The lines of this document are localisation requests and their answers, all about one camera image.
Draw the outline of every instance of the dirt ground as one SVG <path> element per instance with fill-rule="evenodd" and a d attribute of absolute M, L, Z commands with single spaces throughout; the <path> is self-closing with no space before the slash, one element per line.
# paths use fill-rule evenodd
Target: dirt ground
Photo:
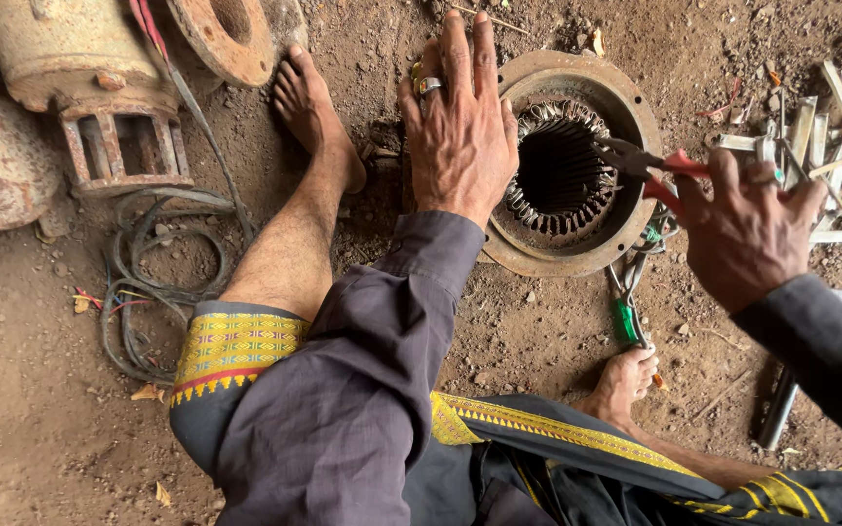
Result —
<path fill-rule="evenodd" d="M 772 86 L 756 73 L 766 60 L 778 65 L 789 101 L 820 95 L 819 108 L 830 110 L 832 123 L 837 119 L 819 64 L 830 58 L 842 66 L 842 3 L 492 4 L 478 6 L 531 32 L 497 30 L 502 63 L 538 49 L 579 53 L 591 42 L 586 36 L 602 29 L 605 58 L 646 94 L 666 149 L 684 147 L 698 158 L 714 134 L 756 134 L 759 122 L 771 114 L 766 99 Z M 371 141 L 398 151 L 395 85 L 435 33 L 444 5 L 438 0 L 304 0 L 302 6 L 316 64 L 357 150 Z M 724 104 L 734 76 L 743 80 L 740 100 L 756 100 L 748 125 L 736 129 L 696 117 L 698 111 Z M 276 121 L 269 101 L 264 90 L 225 87 L 203 101 L 257 225 L 282 206 L 307 165 L 305 151 Z M 198 184 L 227 193 L 199 129 L 189 115 L 181 119 Z M 367 165 L 366 190 L 344 199 L 330 255 L 338 274 L 382 254 L 402 211 L 401 162 L 371 156 Z M 171 434 L 167 405 L 129 400 L 141 384 L 123 376 L 104 355 L 94 311 L 73 312 L 74 285 L 97 296 L 105 291 L 102 249 L 114 231 L 111 205 L 80 201 L 74 234 L 55 244 L 42 244 L 31 226 L 0 233 L 0 524 L 206 525 L 223 505 Z M 232 237 L 230 264 L 235 264 L 238 225 L 232 220 L 195 223 Z M 794 452 L 775 454 L 753 445 L 778 365 L 703 292 L 685 263 L 686 248 L 683 233 L 672 238 L 666 254 L 649 259 L 637 292 L 668 388 L 651 391 L 635 405 L 638 422 L 687 448 L 738 460 L 803 469 L 841 464 L 842 431 L 803 394 L 779 448 Z M 214 269 L 209 250 L 188 242 L 175 242 L 148 259 L 149 272 L 180 282 L 202 282 Z M 819 246 L 811 259 L 815 272 L 842 288 L 842 245 Z M 60 272 L 64 275 L 56 272 L 59 265 L 66 266 Z M 530 292 L 535 301 L 526 301 Z M 604 361 L 618 352 L 607 304 L 602 272 L 532 279 L 496 264 L 477 264 L 459 305 L 456 341 L 437 388 L 463 395 L 517 390 L 576 400 L 592 388 Z M 141 312 L 146 316 L 140 327 L 154 354 L 172 363 L 181 327 L 151 307 Z M 687 335 L 677 330 L 682 324 L 689 327 Z M 703 417 L 693 418 L 746 371 L 752 374 L 740 388 Z M 481 384 L 474 384 L 482 373 L 487 375 L 480 376 Z M 155 499 L 158 482 L 170 492 L 171 507 L 162 508 Z"/>

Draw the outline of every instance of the red-handled pliers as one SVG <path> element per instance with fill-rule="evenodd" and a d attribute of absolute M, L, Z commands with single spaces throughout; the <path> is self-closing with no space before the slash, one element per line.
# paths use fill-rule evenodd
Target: red-handled pliers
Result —
<path fill-rule="evenodd" d="M 681 200 L 658 178 L 649 173 L 649 167 L 700 179 L 710 177 L 708 166 L 691 161 L 684 150 L 675 151 L 662 159 L 620 138 L 595 137 L 594 140 L 595 142 L 591 143 L 591 148 L 597 155 L 600 155 L 603 162 L 621 173 L 643 178 L 646 187 L 642 197 L 657 198 L 678 218 L 684 215 L 684 206 L 681 204 Z M 608 147 L 609 150 L 602 149 L 598 144 Z"/>

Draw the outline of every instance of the silver ring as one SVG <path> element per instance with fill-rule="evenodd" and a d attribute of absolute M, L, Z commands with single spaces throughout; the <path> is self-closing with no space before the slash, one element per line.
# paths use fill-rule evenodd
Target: silver ring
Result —
<path fill-rule="evenodd" d="M 432 92 L 437 88 L 445 86 L 446 84 L 443 80 L 437 77 L 425 77 L 421 79 L 421 82 L 418 84 L 418 92 L 421 96 L 424 96 L 427 92 Z"/>

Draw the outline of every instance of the hairy leg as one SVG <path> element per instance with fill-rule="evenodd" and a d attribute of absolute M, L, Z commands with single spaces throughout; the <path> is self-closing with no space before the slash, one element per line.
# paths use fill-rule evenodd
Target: hairy leg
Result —
<path fill-rule="evenodd" d="M 242 257 L 220 300 L 270 305 L 313 320 L 333 283 L 329 250 L 340 197 L 362 189 L 366 170 L 310 54 L 292 46 L 274 89 L 275 108 L 310 152 L 310 167 Z"/>
<path fill-rule="evenodd" d="M 610 358 L 603 370 L 600 383 L 591 395 L 571 406 L 613 425 L 639 443 L 674 460 L 710 482 L 727 489 L 739 488 L 750 480 L 777 470 L 738 460 L 723 459 L 699 453 L 665 442 L 642 430 L 630 416 L 630 406 L 645 398 L 651 377 L 658 371 L 655 349 L 634 348 Z"/>

